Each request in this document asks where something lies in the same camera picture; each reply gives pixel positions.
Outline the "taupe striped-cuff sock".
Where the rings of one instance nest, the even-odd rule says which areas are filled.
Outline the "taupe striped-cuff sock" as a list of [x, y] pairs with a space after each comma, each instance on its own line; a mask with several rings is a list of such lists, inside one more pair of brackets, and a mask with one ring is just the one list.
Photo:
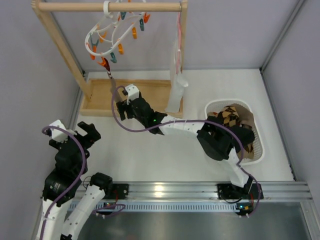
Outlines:
[[108, 75], [109, 80], [110, 80], [110, 84], [111, 84], [110, 92], [114, 95], [114, 99], [115, 99], [116, 103], [117, 102], [121, 102], [122, 98], [121, 98], [120, 94], [116, 91], [116, 80], [112, 76], [109, 62], [105, 57], [102, 57], [102, 61], [103, 61], [102, 65], [106, 69], [107, 75]]

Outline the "white plastic clip hanger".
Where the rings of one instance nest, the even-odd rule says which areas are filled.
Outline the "white plastic clip hanger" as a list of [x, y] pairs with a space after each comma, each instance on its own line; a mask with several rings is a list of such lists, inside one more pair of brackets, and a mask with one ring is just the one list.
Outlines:
[[110, 1], [103, 2], [103, 17], [96, 23], [85, 37], [84, 44], [91, 60], [110, 56], [112, 63], [116, 63], [116, 51], [124, 54], [123, 40], [131, 35], [138, 38], [138, 30], [145, 30], [145, 24], [151, 14], [148, 12], [109, 11]]

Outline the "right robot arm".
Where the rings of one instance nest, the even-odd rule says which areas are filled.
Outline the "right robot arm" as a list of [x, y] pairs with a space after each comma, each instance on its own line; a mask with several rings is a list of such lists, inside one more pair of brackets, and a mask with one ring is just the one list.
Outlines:
[[263, 197], [261, 185], [241, 166], [245, 153], [252, 149], [255, 141], [250, 126], [238, 122], [224, 124], [220, 116], [209, 116], [205, 120], [177, 119], [153, 110], [141, 96], [117, 102], [112, 106], [112, 111], [119, 113], [117, 122], [135, 119], [143, 125], [143, 131], [153, 135], [196, 139], [209, 162], [219, 164], [228, 174], [230, 182], [218, 184], [220, 199], [237, 203], [244, 199], [260, 200]]

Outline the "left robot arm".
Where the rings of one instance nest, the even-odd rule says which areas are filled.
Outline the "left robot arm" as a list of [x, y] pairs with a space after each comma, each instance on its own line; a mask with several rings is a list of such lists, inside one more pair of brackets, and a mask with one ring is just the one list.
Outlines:
[[46, 177], [42, 191], [42, 213], [36, 234], [38, 240], [76, 240], [96, 205], [111, 193], [113, 179], [103, 173], [90, 178], [84, 196], [70, 215], [67, 211], [88, 170], [89, 148], [101, 139], [94, 124], [83, 121], [78, 127], [86, 132], [66, 129], [56, 120], [42, 129], [49, 145], [57, 150], [55, 167]]

